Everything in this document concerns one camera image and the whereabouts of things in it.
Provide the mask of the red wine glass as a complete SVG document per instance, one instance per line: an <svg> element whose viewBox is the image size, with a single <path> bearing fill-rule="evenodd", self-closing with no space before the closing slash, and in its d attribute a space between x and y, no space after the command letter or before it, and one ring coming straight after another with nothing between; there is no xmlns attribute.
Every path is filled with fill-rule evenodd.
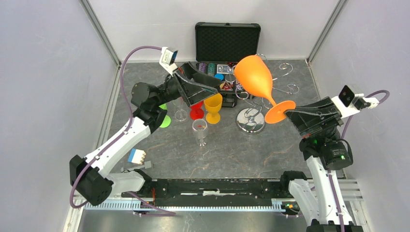
<svg viewBox="0 0 410 232"><path fill-rule="evenodd" d="M204 111L202 109L203 101L190 106L190 118L192 120L202 119L204 117Z"/></svg>

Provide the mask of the orange wine glass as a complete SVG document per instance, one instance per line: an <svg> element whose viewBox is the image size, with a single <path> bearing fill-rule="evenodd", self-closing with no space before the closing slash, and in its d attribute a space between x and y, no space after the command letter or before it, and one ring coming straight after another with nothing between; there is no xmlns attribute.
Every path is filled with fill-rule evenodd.
<svg viewBox="0 0 410 232"><path fill-rule="evenodd" d="M273 78L270 70L258 55L241 59L234 68L234 76L250 95L268 100L272 108L265 114L267 124L275 124L286 118L285 112L294 110L294 101L275 102L272 96Z"/></svg>

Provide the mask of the green wine glass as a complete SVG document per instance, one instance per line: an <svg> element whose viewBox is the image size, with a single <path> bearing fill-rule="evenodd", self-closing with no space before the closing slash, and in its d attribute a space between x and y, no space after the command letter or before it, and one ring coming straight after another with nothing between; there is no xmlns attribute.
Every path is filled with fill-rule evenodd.
<svg viewBox="0 0 410 232"><path fill-rule="evenodd" d="M160 108L166 111L168 110L167 105L165 103L160 105ZM168 115L166 115L162 121L162 124L160 125L160 128L167 128L168 126L170 126L170 124L171 124L171 118Z"/></svg>

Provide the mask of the clear wine glass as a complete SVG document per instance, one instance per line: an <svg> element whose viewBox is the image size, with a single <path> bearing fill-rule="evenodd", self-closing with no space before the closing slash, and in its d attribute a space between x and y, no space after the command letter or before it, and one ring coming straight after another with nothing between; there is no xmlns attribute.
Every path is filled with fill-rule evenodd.
<svg viewBox="0 0 410 232"><path fill-rule="evenodd" d="M205 138L208 135L207 122L202 118L194 120L192 123L192 132L199 146L205 146Z"/></svg>
<svg viewBox="0 0 410 232"><path fill-rule="evenodd" d="M184 101L182 97L179 97L173 101L173 105L176 108L175 118L177 121L185 121L187 120L188 113L186 110L183 109Z"/></svg>

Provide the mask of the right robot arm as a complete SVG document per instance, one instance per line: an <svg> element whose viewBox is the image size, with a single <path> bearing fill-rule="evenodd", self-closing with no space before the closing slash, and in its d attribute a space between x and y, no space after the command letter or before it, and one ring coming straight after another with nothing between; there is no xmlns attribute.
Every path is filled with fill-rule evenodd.
<svg viewBox="0 0 410 232"><path fill-rule="evenodd" d="M293 173L280 182L279 191L285 197L294 197L308 232L364 230L350 216L337 180L337 171L353 164L351 146L337 128L343 124L343 118L358 112L337 96L285 112L302 136L299 150L312 175L314 189L302 173Z"/></svg>

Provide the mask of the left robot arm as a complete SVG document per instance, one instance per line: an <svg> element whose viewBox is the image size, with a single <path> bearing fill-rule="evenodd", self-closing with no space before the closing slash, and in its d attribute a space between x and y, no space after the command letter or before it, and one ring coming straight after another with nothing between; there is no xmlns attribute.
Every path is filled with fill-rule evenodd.
<svg viewBox="0 0 410 232"><path fill-rule="evenodd" d="M179 67L171 65L164 83L159 86L136 83L130 103L137 108L122 129L85 157L75 155L69 161L71 207L82 207L73 201L76 191L93 206L109 197L115 182L108 175L129 150L160 127L167 115L167 110L160 107L162 104L182 98L187 106L195 105L217 94L221 83L221 80L199 71L191 62Z"/></svg>

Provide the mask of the yellow wine glass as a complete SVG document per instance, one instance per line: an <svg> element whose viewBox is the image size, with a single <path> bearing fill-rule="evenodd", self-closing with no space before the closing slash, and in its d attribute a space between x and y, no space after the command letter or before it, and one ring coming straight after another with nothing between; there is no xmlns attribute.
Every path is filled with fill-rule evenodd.
<svg viewBox="0 0 410 232"><path fill-rule="evenodd" d="M207 110L207 114L205 119L210 124L217 124L220 121L220 114L219 111L221 110L222 106L222 95L215 94L207 99L204 100L205 109Z"/></svg>

